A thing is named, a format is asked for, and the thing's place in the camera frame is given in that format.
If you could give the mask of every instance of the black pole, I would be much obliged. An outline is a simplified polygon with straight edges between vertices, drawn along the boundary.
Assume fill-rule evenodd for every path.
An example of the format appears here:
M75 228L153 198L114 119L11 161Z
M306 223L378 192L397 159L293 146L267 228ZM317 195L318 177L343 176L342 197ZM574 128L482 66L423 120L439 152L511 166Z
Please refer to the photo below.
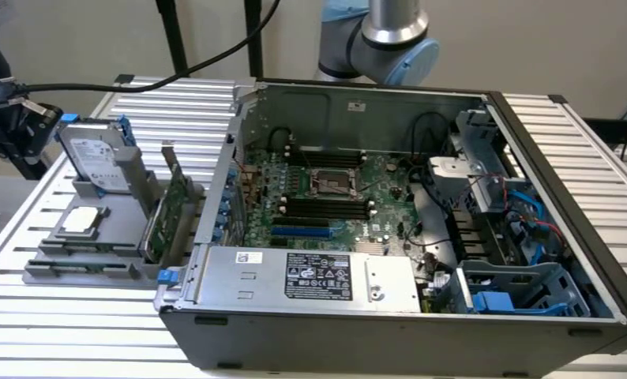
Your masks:
M183 50L182 31L178 28L177 6L174 0L155 0L157 12L161 14L162 27L167 37L169 54L173 59L174 73L187 69L186 51Z
M243 0L245 3L245 25L247 34L251 33L261 22L261 0ZM261 34L257 35L247 45L249 76L262 77L262 52Z

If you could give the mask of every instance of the slotted metal table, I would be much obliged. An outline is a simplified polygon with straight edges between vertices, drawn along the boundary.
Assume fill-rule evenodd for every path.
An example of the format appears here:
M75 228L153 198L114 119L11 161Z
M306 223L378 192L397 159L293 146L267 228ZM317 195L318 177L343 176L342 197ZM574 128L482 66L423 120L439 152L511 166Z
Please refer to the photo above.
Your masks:
M130 85L155 80L134 77ZM159 178L169 175L161 142L175 141L183 172L209 187L231 117L233 86L231 81L186 79L143 94L107 94L91 116L127 116L143 163ZM625 166L567 105L546 96L505 97L627 271ZM23 284L22 267L71 200L73 175L62 155L0 234L0 377L271 376L195 369L153 310L154 291ZM585 356L547 377L627 379L627 352Z

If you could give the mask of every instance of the power supply label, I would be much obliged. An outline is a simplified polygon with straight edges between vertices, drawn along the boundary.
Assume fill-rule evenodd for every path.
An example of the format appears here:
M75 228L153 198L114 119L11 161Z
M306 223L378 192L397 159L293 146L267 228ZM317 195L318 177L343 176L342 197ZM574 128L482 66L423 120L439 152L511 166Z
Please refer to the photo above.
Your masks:
M287 253L283 294L287 298L353 300L349 256Z

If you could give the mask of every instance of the motherboard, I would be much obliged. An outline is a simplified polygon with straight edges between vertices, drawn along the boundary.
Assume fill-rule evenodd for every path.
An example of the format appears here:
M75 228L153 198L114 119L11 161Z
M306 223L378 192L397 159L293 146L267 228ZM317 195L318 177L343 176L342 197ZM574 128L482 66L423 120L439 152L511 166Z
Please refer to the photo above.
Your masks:
M418 222L411 166L399 156L253 150L245 157L243 245L407 255L403 233Z

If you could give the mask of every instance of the white wall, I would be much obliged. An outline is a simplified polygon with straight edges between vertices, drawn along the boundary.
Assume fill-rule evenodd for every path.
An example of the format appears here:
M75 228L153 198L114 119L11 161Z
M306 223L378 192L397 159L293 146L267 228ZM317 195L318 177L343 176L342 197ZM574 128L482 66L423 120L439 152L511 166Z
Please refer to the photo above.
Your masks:
M0 48L22 81L106 84L119 73L171 73L153 0L13 2L19 17L0 28ZM263 9L270 4L263 0ZM263 32L266 76L311 77L321 6L322 0L282 0ZM177 0L177 9L189 63L243 37L242 0ZM627 105L627 0L427 0L426 10L429 35L442 49L423 85L559 93L579 114L618 115ZM247 76L245 50L198 75ZM34 99L86 114L101 96L43 93Z

